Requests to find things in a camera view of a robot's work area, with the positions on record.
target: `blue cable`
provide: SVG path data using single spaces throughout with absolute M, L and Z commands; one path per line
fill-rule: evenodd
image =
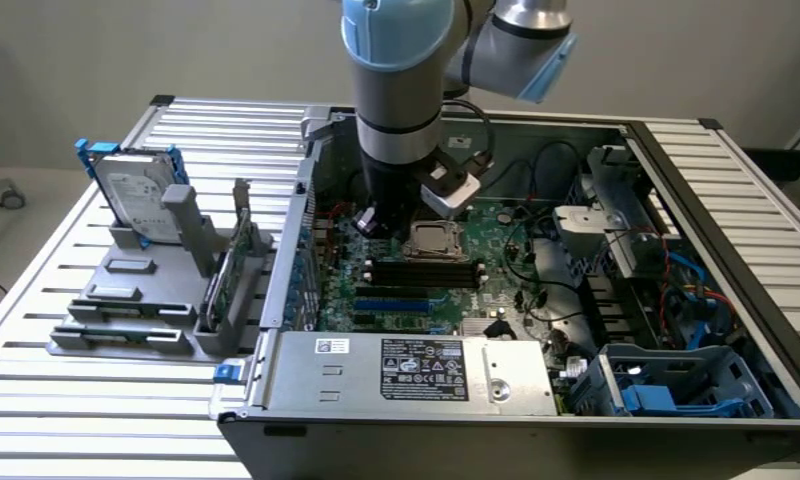
M 699 348 L 699 343 L 703 341 L 703 337 L 705 336 L 705 328 L 708 327 L 708 322 L 697 322 L 696 330 L 693 331 L 693 336 L 691 337 L 691 341 L 688 342 L 685 350 L 696 350 Z
M 693 262 L 691 262 L 687 258 L 684 258 L 677 253 L 669 252 L 668 256 L 669 256 L 671 260 L 676 261 L 677 263 L 680 263 L 681 265 L 688 267 L 691 270 L 693 270 L 696 272 L 696 276 L 699 277 L 699 281 L 701 283 L 705 283 L 705 269 L 704 268 L 699 267 L 696 264 L 693 264 Z

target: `metal frame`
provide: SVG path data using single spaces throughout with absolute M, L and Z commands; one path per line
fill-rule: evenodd
M 743 322 L 748 327 L 748 332 L 765 354 L 765 358 L 771 367 L 773 368 L 776 375 L 784 384 L 788 393 L 800 406 L 800 337 L 792 329 L 788 320 L 785 319 L 784 313 L 776 305 L 775 301 L 768 296 L 765 288 L 759 283 L 753 272 L 741 258 L 741 253 L 736 250 L 736 246 L 732 244 L 729 239 L 725 237 L 724 231 L 720 227 L 723 225 L 740 226 L 745 225 L 751 229 L 756 229 L 759 224 L 751 225 L 748 222 L 765 220 L 768 228 L 779 225 L 780 228 L 785 225 L 789 228 L 800 229 L 799 224 L 789 222 L 795 221 L 793 212 L 776 212 L 776 217 L 757 217 L 752 220 L 747 218 L 745 214 L 740 217 L 743 220 L 735 220 L 735 216 L 727 217 L 719 213 L 708 211 L 705 206 L 701 204 L 699 197 L 696 196 L 693 189 L 691 188 L 685 174 L 691 178 L 691 181 L 701 180 L 695 183 L 717 183 L 721 185 L 723 179 L 732 179 L 733 183 L 744 185 L 745 182 L 755 182 L 760 179 L 751 176 L 748 169 L 740 166 L 740 158 L 732 158 L 733 151 L 725 143 L 720 142 L 715 132 L 708 131 L 701 125 L 691 127 L 691 131 L 679 126 L 668 128 L 663 125 L 655 125 L 652 123 L 644 123 L 640 121 L 623 121 L 620 119 L 572 119 L 568 117 L 549 117 L 546 115 L 526 115 L 526 114 L 490 114 L 490 119 L 494 124 L 501 121 L 508 121 L 520 124 L 534 124 L 534 125 L 564 125 L 564 126 L 580 126 L 584 128 L 616 128 L 624 135 L 629 144 L 631 150 L 635 152 L 644 170 L 648 172 L 651 180 L 656 186 L 657 193 L 663 199 L 663 203 L 669 207 L 672 216 L 677 222 L 675 227 L 683 232 L 692 244 L 696 247 L 703 259 L 707 263 L 708 269 L 711 270 L 715 278 L 719 280 L 721 289 L 732 302 L 736 305 L 736 309 L 743 318 Z M 731 161 L 732 166 L 727 168 L 727 172 L 736 172 L 733 175 L 715 175 L 715 177 L 700 175 L 699 171 L 693 171 L 693 168 L 681 168 L 672 160 L 673 152 L 685 157 L 684 160 L 679 160 L 680 163 L 687 165 L 692 158 L 697 160 L 701 158 L 712 158 L 712 155 L 725 156 L 727 161 Z M 747 449 L 741 445 L 736 445 L 735 435 L 747 435 L 747 432 L 752 428 L 763 428 L 775 432 L 781 432 L 789 439 L 793 439 L 789 443 L 791 446 L 796 442 L 800 442 L 800 420 L 749 420 L 749 419 L 705 419 L 692 418 L 687 422 L 681 422 L 677 419 L 668 418 L 577 418 L 577 417 L 522 417 L 522 416 L 498 416 L 498 415 L 461 415 L 461 414 L 444 414 L 444 413 L 406 413 L 406 412 L 390 412 L 389 414 L 378 413 L 364 413 L 364 412 L 337 412 L 324 413 L 321 411 L 309 411 L 306 413 L 298 413 L 296 411 L 273 411 L 273 409 L 265 409 L 265 396 L 266 396 L 266 384 L 272 384 L 274 375 L 274 359 L 277 355 L 277 348 L 280 342 L 284 342 L 284 338 L 278 339 L 282 334 L 273 334 L 274 341 L 268 344 L 269 348 L 260 348 L 260 354 L 257 355 L 254 362 L 254 371 L 249 375 L 249 386 L 246 392 L 252 392 L 249 395 L 244 407 L 233 409 L 226 414 L 220 416 L 220 429 L 225 434 L 225 437 L 232 443 L 238 456 L 248 459 L 249 468 L 256 468 L 253 473 L 256 475 L 268 475 L 269 470 L 262 470 L 261 466 L 266 465 L 266 460 L 273 459 L 272 473 L 281 476 L 308 476 L 317 475 L 317 471 L 309 470 L 312 465 L 320 465 L 324 469 L 332 469 L 336 457 L 348 458 L 344 456 L 341 451 L 333 451 L 332 448 L 322 449 L 318 442 L 328 441 L 329 431 L 336 429 L 342 434 L 338 437 L 336 443 L 345 445 L 337 447 L 341 450 L 352 448 L 353 445 L 369 444 L 370 441 L 376 441 L 376 433 L 378 427 L 389 429 L 390 435 L 405 436 L 405 441 L 409 443 L 409 447 L 392 447 L 394 448 L 394 457 L 380 456 L 377 451 L 365 450 L 357 457 L 366 458 L 368 461 L 362 461 L 361 469 L 356 470 L 356 474 L 372 475 L 374 474 L 374 468 L 377 462 L 389 463 L 394 458 L 402 457 L 418 457 L 424 455 L 426 461 L 436 462 L 437 457 L 426 456 L 426 445 L 441 444 L 453 442 L 461 445 L 461 450 L 470 450 L 473 446 L 484 441 L 484 439 L 493 435 L 518 435 L 516 425 L 521 425 L 521 428 L 530 429 L 541 440 L 528 441 L 533 444 L 537 451 L 542 448 L 542 445 L 550 445 L 554 441 L 557 434 L 564 436 L 574 437 L 574 444 L 585 445 L 590 442 L 595 435 L 609 436 L 611 432 L 605 431 L 612 429 L 619 432 L 623 439 L 628 439 L 623 444 L 604 447 L 607 449 L 607 455 L 613 457 L 625 458 L 628 453 L 632 451 L 628 446 L 629 442 L 640 441 L 641 454 L 645 453 L 643 447 L 645 445 L 645 438 L 656 438 L 657 441 L 667 442 L 672 450 L 680 450 L 685 448 L 688 442 L 697 443 L 712 443 L 717 441 L 720 436 L 729 436 L 724 443 L 728 448 L 725 451 L 728 455 L 729 463 L 743 462 L 737 467 L 731 467 L 724 474 L 740 473 L 747 468 L 752 468 L 765 461 L 780 456 L 792 456 L 800 454 L 800 443 L 795 447 L 785 449 L 784 453 L 779 453 L 776 450 L 765 450 L 760 454 L 755 452 L 759 450 L 756 447 Z M 301 429 L 301 436 L 304 438 L 296 439 L 272 439 L 270 435 L 264 433 L 261 430 L 274 431 L 277 426 L 294 425 Z M 699 426 L 699 433 L 693 433 L 693 427 Z M 465 434 L 462 439 L 452 439 L 450 430 L 457 427 L 464 427 Z M 640 435 L 632 435 L 632 428 L 639 427 Z M 306 452 L 308 455 L 308 466 L 301 468 L 288 468 L 289 465 L 301 465 L 298 453 L 290 453 L 289 450 L 296 452 Z M 593 463 L 599 460 L 599 452 L 588 451 L 585 455 L 581 455 L 581 463 Z M 529 464 L 537 464 L 542 468 L 542 464 L 552 460 L 550 455 L 541 454 L 534 460 L 530 460 L 526 456 L 518 455 L 522 458 L 521 466 Z M 617 469 L 621 470 L 621 474 L 635 474 L 640 471 L 640 467 L 633 466 L 632 460 L 625 460 L 616 463 Z M 683 467 L 685 464 L 691 466 L 691 462 L 687 456 L 668 458 L 668 467 Z M 705 476 L 716 476 L 717 472 L 721 471 L 720 464 L 717 462 L 716 470 L 711 468 L 697 468 L 699 474 Z M 695 474 L 695 471 L 688 471 L 688 478 Z M 485 478 L 489 475 L 496 474 L 486 465 L 477 465 L 464 470 L 465 472 L 473 472 L 476 475 L 473 478 Z M 570 470 L 564 470 L 561 474 L 573 474 Z M 422 475 L 422 470 L 402 470 L 405 475 Z M 337 473 L 325 473 L 326 478 L 341 478 Z
M 254 179 L 250 193 L 257 222 L 273 233 L 277 242 L 278 234 L 286 228 L 288 195 L 306 153 L 298 144 L 304 109 L 298 105 L 176 99 L 170 106 L 147 109 L 125 145 L 166 146 L 174 143 L 184 148 L 200 194 L 198 204 L 216 225 L 224 226 L 233 219 L 225 207 L 230 202 L 224 205 L 217 194 L 229 192 L 236 176 Z M 749 160 L 743 155 L 733 157 L 728 147 L 693 120 L 605 119 L 508 112 L 498 112 L 498 115 L 565 125 L 573 121 L 645 122 L 648 134 L 671 156 L 672 165 L 681 172 L 709 215 L 723 214 L 729 209 L 733 213 L 757 209 L 755 213 L 761 214 L 763 210 L 775 207 L 759 180 L 739 167 L 737 162 L 749 165 Z M 472 120 L 462 117 L 457 121 Z M 526 120 L 498 120 L 501 124 L 521 121 Z M 749 183 L 721 184 L 700 180 L 703 171 L 740 171 L 741 181 Z M 743 196 L 732 197 L 735 192 Z M 90 275 L 87 267 L 99 261 L 110 241 L 103 225 L 111 217 L 101 207 L 102 200 L 91 186 L 0 305 L 0 476 L 246 478 L 248 472 L 236 461 L 216 425 L 206 419 L 212 367 L 61 359 L 43 351 L 51 325 L 61 321 L 54 317 L 74 295 L 73 290 L 85 285 Z M 800 268 L 765 265 L 757 259 L 768 257 L 752 255 L 748 250 L 753 247 L 787 249 L 789 245 L 800 250 L 797 225 L 781 212 L 771 215 L 779 215 L 789 229 L 769 230 L 764 236 L 755 228 L 741 227 L 748 218 L 745 215 L 743 220 L 713 217 L 720 218 L 723 235 L 731 240 L 757 280 L 768 287 L 768 294 L 777 286 L 776 279 L 787 278 L 776 275 L 776 268 Z M 741 236 L 741 230 L 751 235 Z M 779 238 L 781 244 L 760 242 L 753 245 L 753 238 Z M 795 311 L 793 302 L 776 301 L 800 331 L 800 316 L 795 316 L 800 312 Z M 249 318 L 253 322 L 262 318 L 260 309 L 252 311 Z M 250 346 L 254 346 L 257 325 L 250 327 Z M 222 402 L 233 406 L 230 402 L 241 399 L 244 394 L 242 387 L 226 386 Z M 601 419 L 597 426 L 612 426 L 613 423 Z M 661 432 L 668 424 L 661 421 L 657 431 Z M 705 419 L 701 424 L 711 428 L 717 422 Z M 748 425 L 753 431 L 761 429 L 759 423 Z M 787 425 L 800 426 L 800 421 Z M 603 450 L 605 441 L 620 440 L 603 433 L 586 448 Z

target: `slotted metal surface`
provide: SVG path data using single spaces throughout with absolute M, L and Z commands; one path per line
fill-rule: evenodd
M 253 179 L 257 222 L 277 241 L 302 160 L 302 111 L 302 106 L 177 99 L 146 112 L 125 143 L 178 145 L 198 205 L 220 227 L 234 221 L 233 179 Z M 728 188 L 711 181 L 720 177 L 704 176 L 705 170 L 732 176 L 739 170 L 696 122 L 652 121 L 649 128 L 800 328 L 800 298 L 789 293 L 800 288 L 800 235 L 757 186 L 736 181 Z M 736 216 L 743 213 L 768 215 L 771 227 L 759 230 L 752 226 L 759 218 Z M 208 420 L 213 366 L 54 357 L 43 350 L 111 243 L 110 221 L 90 187 L 0 305 L 0 477 L 248 478 Z M 260 309 L 258 301 L 253 324 Z M 249 329 L 245 347 L 254 343 L 254 325 Z M 225 387 L 225 398 L 241 395 L 242 387 Z
M 800 333 L 800 214 L 724 133 L 649 130 L 768 295 Z M 652 203 L 661 209 L 657 195 Z M 661 217 L 672 225 L 669 217 Z

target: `power supply label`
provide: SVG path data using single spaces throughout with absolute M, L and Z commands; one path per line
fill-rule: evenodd
M 380 362 L 385 400 L 468 401 L 461 341 L 385 338 Z

